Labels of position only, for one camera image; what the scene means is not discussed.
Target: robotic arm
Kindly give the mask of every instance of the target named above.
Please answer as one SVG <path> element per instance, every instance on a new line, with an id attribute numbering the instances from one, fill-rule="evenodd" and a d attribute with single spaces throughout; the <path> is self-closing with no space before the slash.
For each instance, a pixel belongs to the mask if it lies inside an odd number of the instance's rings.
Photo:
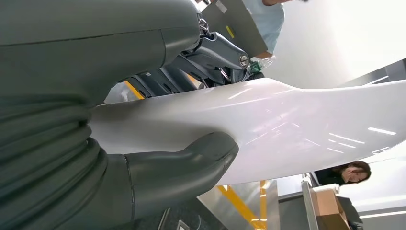
<path id="1" fill-rule="evenodd" d="M 108 229 L 217 183 L 225 133 L 123 155 L 87 125 L 116 82 L 202 47 L 199 20 L 190 0 L 0 2 L 0 229 Z"/>

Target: hand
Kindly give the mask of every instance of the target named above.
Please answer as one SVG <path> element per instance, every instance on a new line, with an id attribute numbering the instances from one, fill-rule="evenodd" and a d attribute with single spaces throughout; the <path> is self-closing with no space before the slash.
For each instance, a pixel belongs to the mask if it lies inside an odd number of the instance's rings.
<path id="1" fill-rule="evenodd" d="M 352 174 L 352 170 L 348 169 L 348 168 L 346 168 L 342 172 L 341 177 L 342 177 L 342 179 L 344 180 L 345 183 L 348 183 L 348 181 L 350 181 L 351 174 Z"/>

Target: woman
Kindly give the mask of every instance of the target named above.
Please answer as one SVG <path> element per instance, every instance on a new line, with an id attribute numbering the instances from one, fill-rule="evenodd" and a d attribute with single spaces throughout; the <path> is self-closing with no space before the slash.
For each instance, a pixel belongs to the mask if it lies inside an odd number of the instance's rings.
<path id="1" fill-rule="evenodd" d="M 321 185 L 327 184 L 358 184 L 371 176 L 371 168 L 363 161 L 355 161 L 341 166 L 315 172 Z"/>

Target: yellow label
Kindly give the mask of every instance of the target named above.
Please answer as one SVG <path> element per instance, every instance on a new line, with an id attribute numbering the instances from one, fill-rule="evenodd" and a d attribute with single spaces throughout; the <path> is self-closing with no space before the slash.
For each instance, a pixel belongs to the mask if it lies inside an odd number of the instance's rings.
<path id="1" fill-rule="evenodd" d="M 228 25 L 226 25 L 226 29 L 227 29 L 228 33 L 230 34 L 231 38 L 234 39 L 234 34 L 233 34 L 233 32 L 231 32 L 231 29 L 230 29 L 230 27 L 228 27 Z"/>

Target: metal bolt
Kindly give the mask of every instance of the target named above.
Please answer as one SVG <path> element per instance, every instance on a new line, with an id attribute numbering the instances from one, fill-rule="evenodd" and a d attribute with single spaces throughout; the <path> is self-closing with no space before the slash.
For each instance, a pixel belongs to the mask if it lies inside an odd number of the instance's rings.
<path id="1" fill-rule="evenodd" d="M 245 67 L 245 66 L 248 66 L 248 63 L 249 63 L 248 57 L 245 55 L 241 55 L 240 56 L 240 65 L 242 67 Z"/>

